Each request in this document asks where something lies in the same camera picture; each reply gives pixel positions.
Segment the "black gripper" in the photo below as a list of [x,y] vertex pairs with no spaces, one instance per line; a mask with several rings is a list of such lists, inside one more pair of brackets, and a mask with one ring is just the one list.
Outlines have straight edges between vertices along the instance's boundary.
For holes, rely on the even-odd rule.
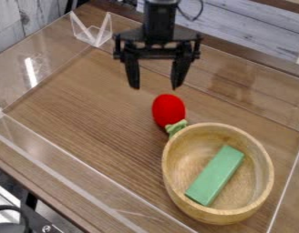
[[173,59],[172,86],[182,86],[192,63],[201,57],[201,33],[176,29],[172,37],[149,37],[142,27],[114,34],[114,58],[126,64],[130,86],[141,88],[139,59]]

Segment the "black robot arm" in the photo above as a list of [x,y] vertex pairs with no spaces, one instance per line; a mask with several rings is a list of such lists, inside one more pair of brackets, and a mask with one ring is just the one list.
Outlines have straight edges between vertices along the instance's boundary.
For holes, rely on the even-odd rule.
[[145,0],[143,25],[114,34],[114,58],[126,65],[130,86],[141,88],[141,59],[170,59],[173,89],[182,86],[192,64],[201,57],[201,33],[176,28],[182,0]]

